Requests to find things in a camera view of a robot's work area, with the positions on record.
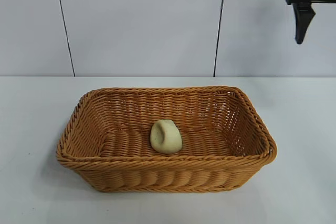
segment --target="yellow food item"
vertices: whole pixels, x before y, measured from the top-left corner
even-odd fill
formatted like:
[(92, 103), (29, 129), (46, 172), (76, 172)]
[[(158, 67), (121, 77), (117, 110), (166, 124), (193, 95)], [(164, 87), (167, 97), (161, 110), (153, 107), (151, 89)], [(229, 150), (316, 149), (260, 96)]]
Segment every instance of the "yellow food item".
[(172, 154), (182, 149), (181, 134), (172, 120), (158, 120), (151, 130), (151, 145), (163, 154)]

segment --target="white wall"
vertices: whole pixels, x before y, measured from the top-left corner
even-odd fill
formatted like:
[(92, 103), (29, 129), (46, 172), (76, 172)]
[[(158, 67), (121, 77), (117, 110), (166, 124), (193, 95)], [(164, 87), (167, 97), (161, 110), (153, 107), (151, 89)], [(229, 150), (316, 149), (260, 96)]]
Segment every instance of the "white wall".
[(72, 76), (59, 0), (0, 3), (0, 75)]
[(62, 0), (76, 76), (212, 76), (221, 0)]
[(216, 76), (336, 76), (336, 4), (313, 9), (297, 45), (285, 0), (224, 0)]
[[(0, 0), (0, 76), (72, 76), (59, 0)], [(212, 76), (221, 0), (62, 0), (77, 76)], [(336, 76), (336, 4), (224, 0), (216, 76)]]

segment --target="woven wicker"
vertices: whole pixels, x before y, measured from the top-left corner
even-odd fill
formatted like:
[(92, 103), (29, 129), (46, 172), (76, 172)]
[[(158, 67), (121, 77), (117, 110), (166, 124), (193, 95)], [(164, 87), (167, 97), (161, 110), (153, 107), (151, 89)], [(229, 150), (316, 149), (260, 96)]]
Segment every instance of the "woven wicker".
[[(150, 146), (158, 119), (179, 128), (178, 153)], [(107, 88), (80, 99), (56, 152), (99, 191), (206, 192), (240, 187), (277, 147), (238, 88)]]

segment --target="white table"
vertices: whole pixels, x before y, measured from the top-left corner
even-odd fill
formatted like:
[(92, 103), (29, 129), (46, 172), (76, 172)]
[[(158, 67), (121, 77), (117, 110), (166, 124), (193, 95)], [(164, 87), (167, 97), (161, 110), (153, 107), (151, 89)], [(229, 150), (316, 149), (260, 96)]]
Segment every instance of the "white table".
[[(101, 87), (240, 87), (278, 157), (223, 193), (104, 194), (61, 167), (78, 99)], [(336, 223), (336, 79), (0, 78), (0, 223)]]

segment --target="rectangular basket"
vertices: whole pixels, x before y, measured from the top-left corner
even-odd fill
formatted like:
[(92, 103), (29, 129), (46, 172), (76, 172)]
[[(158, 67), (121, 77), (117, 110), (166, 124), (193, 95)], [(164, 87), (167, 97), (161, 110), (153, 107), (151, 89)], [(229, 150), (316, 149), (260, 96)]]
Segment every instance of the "rectangular basket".
[[(183, 148), (160, 154), (153, 123), (171, 119)], [(107, 88), (88, 92), (57, 145), (58, 162), (98, 191), (232, 190), (277, 155), (238, 88)]]

